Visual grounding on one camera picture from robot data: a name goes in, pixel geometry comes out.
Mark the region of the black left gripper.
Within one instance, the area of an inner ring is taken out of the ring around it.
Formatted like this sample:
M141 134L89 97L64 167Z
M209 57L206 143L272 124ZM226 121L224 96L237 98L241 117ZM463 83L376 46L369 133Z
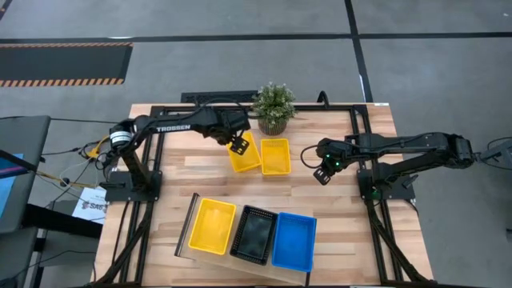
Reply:
M249 142L242 136L250 129L249 116L241 110L216 110L218 123L209 128L209 136L220 145L231 143L230 151L244 155Z

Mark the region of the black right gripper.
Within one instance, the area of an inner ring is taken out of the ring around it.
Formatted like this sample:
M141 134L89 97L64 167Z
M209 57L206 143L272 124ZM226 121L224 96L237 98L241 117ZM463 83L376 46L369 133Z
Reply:
M324 138L317 144L315 152L322 162L313 176L323 186L331 180L331 171L344 170L353 163L353 147L342 141Z

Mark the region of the yellow slotted plastic basket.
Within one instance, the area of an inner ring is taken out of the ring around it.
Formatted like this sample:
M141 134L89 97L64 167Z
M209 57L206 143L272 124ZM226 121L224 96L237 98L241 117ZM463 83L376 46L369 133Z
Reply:
M262 160L258 152L258 147L254 141L253 134L251 132L245 132L242 138L247 140L249 143L249 146L243 155L233 152L230 149L231 144L226 147L230 157L230 163L236 173L252 170L262 164Z
M284 175L291 172L290 146L286 138L261 140L262 173Z
M230 239L237 206L202 198L188 241L193 250L224 255Z

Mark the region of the blue slotted plastic basket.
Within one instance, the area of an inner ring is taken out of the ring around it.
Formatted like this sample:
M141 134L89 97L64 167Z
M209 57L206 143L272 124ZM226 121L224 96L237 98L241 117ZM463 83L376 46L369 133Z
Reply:
M317 219L280 212L274 236L273 266L309 273L313 269Z

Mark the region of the black slotted plastic basket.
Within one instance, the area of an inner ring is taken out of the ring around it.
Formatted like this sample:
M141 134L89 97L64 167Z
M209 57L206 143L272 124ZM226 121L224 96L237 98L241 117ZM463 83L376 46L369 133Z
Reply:
M267 264L278 215L245 205L242 209L230 255L260 266Z

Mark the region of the wooden shelf with black legs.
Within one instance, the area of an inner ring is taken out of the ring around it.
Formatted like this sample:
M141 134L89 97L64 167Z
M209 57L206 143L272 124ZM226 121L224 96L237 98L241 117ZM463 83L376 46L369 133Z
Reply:
M211 254L200 250L193 250L188 247L188 241L202 198L211 198L221 202L233 203L237 206L233 227L230 233L230 239L224 255ZM201 265L208 265L214 268L226 270L228 272L228 276L222 277L220 280L218 280L218 284L221 286L229 284L239 285L240 281L236 279L236 274L248 274L250 276L250 279L246 280L246 284L248 285L272 286L276 282L282 282L292 286L308 286L310 284L311 272L306 273L298 270L289 270L272 265L271 259L274 239L272 241L270 255L265 266L253 264L252 262L244 261L230 255L230 248L233 244L238 223L242 215L242 209L245 205L275 212L277 215L280 212L286 212L290 214L300 214L312 218L314 217L312 210L303 207L292 207L289 200L284 197L264 198L263 196L256 196L214 198L203 197L199 194L194 194L191 199L190 206L186 215L186 220L174 253L175 256L193 260Z

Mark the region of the green plant in striped pot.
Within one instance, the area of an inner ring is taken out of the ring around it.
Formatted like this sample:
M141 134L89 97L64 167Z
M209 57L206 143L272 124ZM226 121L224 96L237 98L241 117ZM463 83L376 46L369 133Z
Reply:
M286 84L269 82L253 96L253 111L258 120L258 128L269 136L284 132L288 121L297 113L294 107L294 93Z

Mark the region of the black patterned floor mat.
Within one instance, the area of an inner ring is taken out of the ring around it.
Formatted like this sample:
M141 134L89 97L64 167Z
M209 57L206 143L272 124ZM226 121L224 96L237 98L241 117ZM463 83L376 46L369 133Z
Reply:
M186 92L181 94L180 103L198 105L207 102L253 102L257 94L256 90Z

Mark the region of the white printed paper sheet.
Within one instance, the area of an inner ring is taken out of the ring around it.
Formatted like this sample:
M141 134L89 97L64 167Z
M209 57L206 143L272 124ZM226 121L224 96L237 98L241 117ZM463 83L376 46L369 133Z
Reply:
M72 213L73 217L103 225L108 208L106 191L101 188L85 188Z

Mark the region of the black hazard-striped floor mat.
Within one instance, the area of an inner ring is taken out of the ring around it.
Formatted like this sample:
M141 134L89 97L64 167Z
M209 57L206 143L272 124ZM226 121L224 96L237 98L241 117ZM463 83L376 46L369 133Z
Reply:
M133 48L131 42L0 44L0 87L121 85Z

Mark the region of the grey desk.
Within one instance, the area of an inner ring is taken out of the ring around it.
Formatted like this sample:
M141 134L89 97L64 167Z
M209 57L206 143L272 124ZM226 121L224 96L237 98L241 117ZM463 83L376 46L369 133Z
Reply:
M22 225L50 117L0 119L0 234Z

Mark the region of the black aluminium table frame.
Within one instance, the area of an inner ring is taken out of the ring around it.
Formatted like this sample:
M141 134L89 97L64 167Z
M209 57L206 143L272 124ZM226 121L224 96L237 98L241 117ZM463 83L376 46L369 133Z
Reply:
M142 268L143 286L221 286L223 269L175 256L175 249L194 194L203 197L284 197L292 207L312 210L317 219L313 286L375 285L379 271L394 277L396 261L384 242L376 242L357 184L358 166L349 166L323 186L313 176L318 163L313 146L323 138L341 139L355 132L396 133L388 106L364 105L357 111L301 111L284 131L289 141L291 172L264 175L260 169L236 173L227 149L195 132L166 134L150 144L149 160L163 174L159 200L154 204L145 255L134 251L124 279L135 279ZM248 274L236 274L248 285ZM272 286L292 286L276 282Z

